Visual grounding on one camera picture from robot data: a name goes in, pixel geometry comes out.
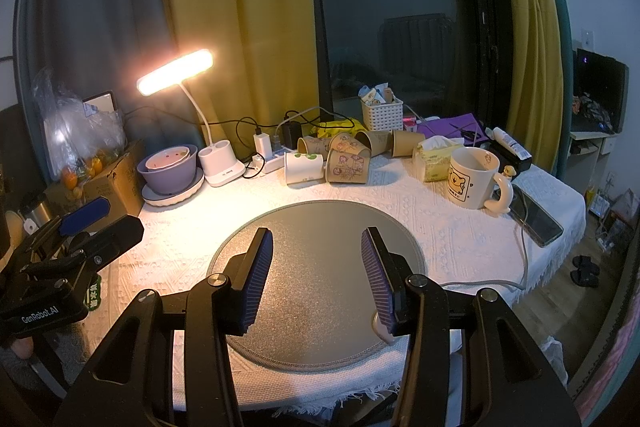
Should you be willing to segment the rightmost brown paper cup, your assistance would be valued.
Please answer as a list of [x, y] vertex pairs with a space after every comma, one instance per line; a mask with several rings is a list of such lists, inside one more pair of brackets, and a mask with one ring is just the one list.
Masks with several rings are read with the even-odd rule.
[[416, 146], [424, 140], [425, 135], [421, 132], [394, 130], [392, 156], [411, 157]]

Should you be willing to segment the white tube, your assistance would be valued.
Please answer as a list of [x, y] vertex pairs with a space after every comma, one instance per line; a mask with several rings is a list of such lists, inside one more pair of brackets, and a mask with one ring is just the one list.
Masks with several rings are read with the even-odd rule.
[[508, 132], [502, 130], [499, 127], [492, 128], [490, 130], [491, 138], [506, 148], [511, 154], [516, 156], [520, 161], [526, 161], [532, 158], [532, 154], [529, 153], [526, 148], [518, 143], [513, 136]]

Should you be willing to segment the back left brown paper cup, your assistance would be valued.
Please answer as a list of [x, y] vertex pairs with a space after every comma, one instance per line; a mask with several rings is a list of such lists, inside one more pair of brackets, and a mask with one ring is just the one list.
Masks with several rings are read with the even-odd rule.
[[304, 155], [319, 155], [323, 159], [328, 158], [331, 139], [318, 138], [318, 136], [305, 135], [297, 141], [297, 152]]

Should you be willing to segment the white paper cup green print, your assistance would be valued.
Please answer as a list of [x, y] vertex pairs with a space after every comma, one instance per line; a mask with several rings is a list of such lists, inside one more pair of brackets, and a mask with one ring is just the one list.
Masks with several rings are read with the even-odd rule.
[[284, 179], [288, 185], [321, 180], [324, 177], [324, 159], [320, 154], [286, 153]]

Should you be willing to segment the black monitor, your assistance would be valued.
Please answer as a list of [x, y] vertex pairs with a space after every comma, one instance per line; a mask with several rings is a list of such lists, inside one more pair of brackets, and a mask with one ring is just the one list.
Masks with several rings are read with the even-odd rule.
[[624, 127], [629, 69], [592, 51], [574, 52], [573, 106], [570, 130], [620, 133]]

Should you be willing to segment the plain brown paper cup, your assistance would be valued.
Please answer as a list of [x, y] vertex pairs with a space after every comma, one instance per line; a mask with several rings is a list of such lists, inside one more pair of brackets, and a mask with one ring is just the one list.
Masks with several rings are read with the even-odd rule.
[[393, 133], [389, 131], [360, 130], [355, 139], [370, 150], [372, 157], [382, 155], [393, 147]]

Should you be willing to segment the front brown floral paper cup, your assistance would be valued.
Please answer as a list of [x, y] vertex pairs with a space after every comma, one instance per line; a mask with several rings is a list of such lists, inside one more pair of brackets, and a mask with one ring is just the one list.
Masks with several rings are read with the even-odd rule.
[[369, 156], [330, 150], [326, 161], [326, 181], [366, 184], [369, 178], [370, 161]]

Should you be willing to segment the yellow curtain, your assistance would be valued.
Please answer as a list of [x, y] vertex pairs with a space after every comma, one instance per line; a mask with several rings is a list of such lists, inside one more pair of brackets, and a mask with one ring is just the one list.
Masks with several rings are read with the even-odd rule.
[[547, 171], [561, 139], [564, 79], [555, 0], [511, 0], [512, 89], [506, 131]]
[[319, 102], [314, 0], [163, 0], [180, 53], [208, 49], [214, 64], [189, 84], [210, 135], [241, 158], [257, 128]]

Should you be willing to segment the small red box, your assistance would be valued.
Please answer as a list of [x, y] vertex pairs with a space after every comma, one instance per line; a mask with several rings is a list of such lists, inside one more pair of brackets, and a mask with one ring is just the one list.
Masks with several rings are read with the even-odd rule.
[[418, 130], [418, 120], [414, 116], [406, 116], [402, 118], [404, 129], [408, 132], [416, 132]]

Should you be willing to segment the white plastic basket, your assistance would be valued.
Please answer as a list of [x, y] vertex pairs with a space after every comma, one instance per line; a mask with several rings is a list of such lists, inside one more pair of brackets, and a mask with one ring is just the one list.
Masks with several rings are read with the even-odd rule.
[[370, 131], [394, 131], [404, 127], [404, 102], [395, 98], [392, 103], [367, 105], [360, 102], [362, 122]]

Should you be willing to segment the middle brown floral paper cup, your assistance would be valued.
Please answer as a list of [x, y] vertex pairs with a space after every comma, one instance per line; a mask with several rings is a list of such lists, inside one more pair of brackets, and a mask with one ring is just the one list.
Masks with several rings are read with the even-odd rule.
[[370, 157], [371, 150], [363, 143], [358, 141], [354, 136], [349, 133], [341, 132], [331, 139], [330, 150], [337, 150], [337, 152], [358, 155], [362, 157]]

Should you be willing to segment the white usb charger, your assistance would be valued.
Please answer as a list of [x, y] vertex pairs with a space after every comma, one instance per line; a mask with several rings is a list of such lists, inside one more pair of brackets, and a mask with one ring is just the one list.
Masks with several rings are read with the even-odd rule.
[[265, 160], [269, 160], [273, 156], [272, 145], [270, 135], [265, 132], [256, 133], [253, 136], [255, 150], [259, 155], [262, 155]]

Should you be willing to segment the yellow curtain left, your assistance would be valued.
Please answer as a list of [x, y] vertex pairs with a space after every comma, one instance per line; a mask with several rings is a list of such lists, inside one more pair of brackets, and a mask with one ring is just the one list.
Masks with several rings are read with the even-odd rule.
[[163, 0], [180, 53], [208, 49], [214, 64], [189, 84], [210, 135], [241, 158], [257, 128], [319, 102], [314, 0]]

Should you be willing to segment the round grey placemat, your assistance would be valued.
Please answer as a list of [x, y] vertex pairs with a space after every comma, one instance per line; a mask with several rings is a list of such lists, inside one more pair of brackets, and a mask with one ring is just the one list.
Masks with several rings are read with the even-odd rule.
[[290, 372], [339, 369], [386, 348], [372, 327], [375, 303], [360, 254], [360, 237], [369, 227], [413, 271], [426, 270], [419, 243], [405, 225], [360, 202], [298, 202], [231, 234], [209, 271], [220, 272], [245, 253], [260, 228], [272, 232], [273, 254], [255, 322], [244, 336], [229, 337], [229, 346], [248, 361]]

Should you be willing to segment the grey blue curtain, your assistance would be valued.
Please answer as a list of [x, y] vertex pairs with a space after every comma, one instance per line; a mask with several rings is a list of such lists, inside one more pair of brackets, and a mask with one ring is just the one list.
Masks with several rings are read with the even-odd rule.
[[14, 74], [32, 149], [49, 171], [32, 84], [40, 72], [85, 100], [111, 92], [127, 138], [147, 154], [203, 145], [195, 110], [178, 87], [143, 96], [137, 81], [178, 55], [163, 0], [16, 0]]

